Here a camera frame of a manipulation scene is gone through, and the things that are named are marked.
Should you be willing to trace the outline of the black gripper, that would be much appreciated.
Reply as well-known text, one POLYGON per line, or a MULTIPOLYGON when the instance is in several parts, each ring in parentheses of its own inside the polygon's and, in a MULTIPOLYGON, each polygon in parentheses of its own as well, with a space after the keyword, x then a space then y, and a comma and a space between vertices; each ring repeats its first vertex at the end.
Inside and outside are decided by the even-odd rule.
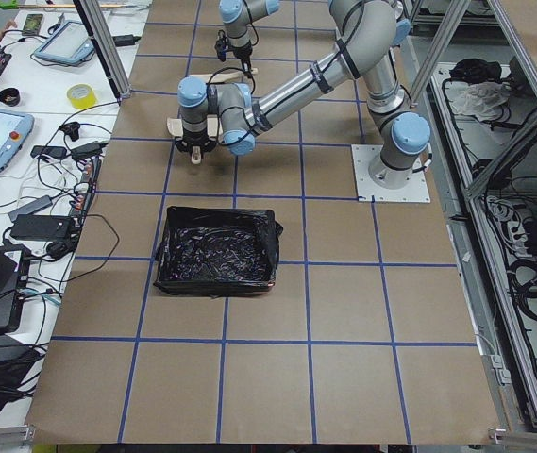
POLYGON ((217 58, 222 62, 226 61, 227 53, 232 53, 240 61, 244 71, 252 70, 251 55, 253 46, 248 37, 244 38, 243 42, 235 42, 234 39, 230 39, 224 30, 219 30, 215 42, 215 52, 217 58))
POLYGON ((202 136, 183 136, 175 137, 175 145, 178 151, 192 154, 195 148, 198 148, 200 153, 211 152, 217 145, 217 141, 210 138, 208 135, 202 136))

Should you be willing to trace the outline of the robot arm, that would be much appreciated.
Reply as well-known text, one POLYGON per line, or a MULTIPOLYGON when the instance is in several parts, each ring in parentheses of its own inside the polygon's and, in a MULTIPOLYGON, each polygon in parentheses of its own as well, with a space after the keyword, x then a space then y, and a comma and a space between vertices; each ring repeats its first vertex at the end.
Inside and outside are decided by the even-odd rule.
POLYGON ((407 36, 411 25, 395 16, 388 1, 331 1, 328 12, 339 33, 332 51, 261 98, 245 83, 220 83, 189 75, 180 80, 177 100, 182 131, 179 151, 199 162, 217 145, 243 156, 256 139, 312 101, 347 80, 363 79, 367 107, 383 140, 379 171, 411 172, 430 138, 428 122, 411 111, 400 85, 390 49, 407 36))
POLYGON ((280 8, 279 0, 220 0, 219 12, 224 28, 218 31, 214 49, 219 60, 225 61, 231 52, 241 63, 243 73, 251 76, 251 55, 254 44, 248 28, 280 8))

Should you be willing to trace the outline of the person hand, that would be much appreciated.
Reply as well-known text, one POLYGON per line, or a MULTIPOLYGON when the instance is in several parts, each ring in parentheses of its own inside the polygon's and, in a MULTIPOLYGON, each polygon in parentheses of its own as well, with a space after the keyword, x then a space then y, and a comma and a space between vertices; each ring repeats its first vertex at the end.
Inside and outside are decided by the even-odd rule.
POLYGON ((8 20, 4 27, 0 29, 0 34, 2 36, 4 36, 6 33, 8 33, 9 31, 13 30, 13 29, 17 29, 18 28, 18 25, 17 23, 14 21, 14 20, 8 20))

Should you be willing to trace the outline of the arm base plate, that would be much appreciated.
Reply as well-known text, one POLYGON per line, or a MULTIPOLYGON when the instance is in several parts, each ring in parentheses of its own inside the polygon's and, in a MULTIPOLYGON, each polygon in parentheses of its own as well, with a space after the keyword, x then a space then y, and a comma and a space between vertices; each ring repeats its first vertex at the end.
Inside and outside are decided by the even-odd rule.
POLYGON ((430 202, 423 162, 416 158, 411 169, 397 171, 381 160, 381 145, 352 144, 352 162, 360 202, 430 202))

